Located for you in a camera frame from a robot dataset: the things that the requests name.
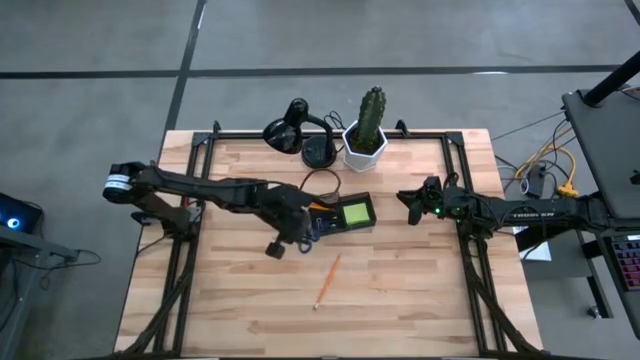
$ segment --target pencil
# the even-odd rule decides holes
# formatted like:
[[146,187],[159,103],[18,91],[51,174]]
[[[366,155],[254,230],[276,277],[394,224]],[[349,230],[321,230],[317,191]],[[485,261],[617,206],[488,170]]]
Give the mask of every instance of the pencil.
[[338,254],[338,256],[336,257],[336,261],[334,261],[333,266],[329,271],[329,275],[327,275],[327,279],[324,281],[324,285],[322,286],[322,290],[320,290],[318,299],[316,300],[315,305],[313,305],[313,310],[318,309],[318,306],[320,306],[320,302],[322,301],[324,294],[327,293],[327,289],[329,288],[329,285],[331,285],[331,282],[333,281],[333,277],[336,274],[336,270],[338,270],[338,265],[340,265],[340,257],[341,257],[341,254]]

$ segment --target potted cactus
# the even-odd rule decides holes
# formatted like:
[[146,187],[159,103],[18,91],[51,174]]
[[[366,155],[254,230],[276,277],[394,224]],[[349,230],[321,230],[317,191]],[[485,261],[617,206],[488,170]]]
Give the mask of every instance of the potted cactus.
[[362,98],[358,120],[344,133],[344,163],[356,172],[373,169],[387,146],[387,138],[380,129],[386,98],[376,86]]

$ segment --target black desk lamp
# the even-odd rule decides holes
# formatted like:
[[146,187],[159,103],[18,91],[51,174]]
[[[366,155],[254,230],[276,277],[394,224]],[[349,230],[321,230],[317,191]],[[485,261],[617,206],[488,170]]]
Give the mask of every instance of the black desk lamp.
[[[300,130],[303,122],[320,126],[326,131],[325,136],[311,136],[303,144]],[[326,168],[336,161],[331,126],[309,115],[309,104],[302,98],[293,99],[284,117],[264,128],[262,138],[272,148],[285,154],[297,154],[302,150],[302,161],[310,168]]]

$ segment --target wooden table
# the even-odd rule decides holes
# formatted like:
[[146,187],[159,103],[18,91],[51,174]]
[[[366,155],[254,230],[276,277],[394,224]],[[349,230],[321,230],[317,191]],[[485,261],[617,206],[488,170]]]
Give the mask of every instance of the wooden table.
[[[475,191],[502,196],[488,131],[461,131]],[[192,134],[167,134],[160,167],[186,171]],[[215,144],[211,179],[252,177],[300,184],[309,172],[299,155],[276,152],[262,140]],[[453,222],[429,215],[418,226],[409,226],[408,210],[395,198],[400,189],[420,187],[428,175],[444,178],[439,142],[390,140],[377,167],[365,174],[350,171],[341,157],[331,168],[342,178],[341,194],[371,193],[378,221],[374,228],[323,237],[307,255],[287,246],[282,260],[268,258],[264,249],[276,235],[273,229],[256,217],[207,207],[183,356],[477,355]],[[334,186],[330,174],[319,173],[305,191],[330,192]],[[178,203],[174,196],[165,199]],[[140,246],[161,235],[159,227],[145,229]],[[516,243],[508,235],[496,235],[488,252],[498,301],[525,338],[541,347]],[[131,344],[157,310],[170,248],[171,241],[161,242],[136,260],[116,350]],[[334,282],[313,311],[338,254],[342,263]],[[486,309],[483,313],[492,339]]]

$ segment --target hexagonal white pot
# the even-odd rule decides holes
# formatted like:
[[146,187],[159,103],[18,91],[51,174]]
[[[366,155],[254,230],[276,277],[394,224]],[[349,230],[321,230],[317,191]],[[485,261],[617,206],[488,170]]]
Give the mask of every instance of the hexagonal white pot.
[[382,145],[378,148],[378,150],[372,155],[360,154],[357,152],[353,152],[351,147],[349,146],[348,135],[354,130],[358,125],[358,121],[354,121],[351,126],[347,128],[342,133],[342,141],[344,142],[344,163],[351,168],[351,170],[355,172],[365,172],[367,170],[371,170],[376,166],[378,159],[382,156],[384,152],[384,148],[387,147],[387,138],[384,136],[384,132],[378,128],[378,134],[380,135],[380,139],[382,139]]

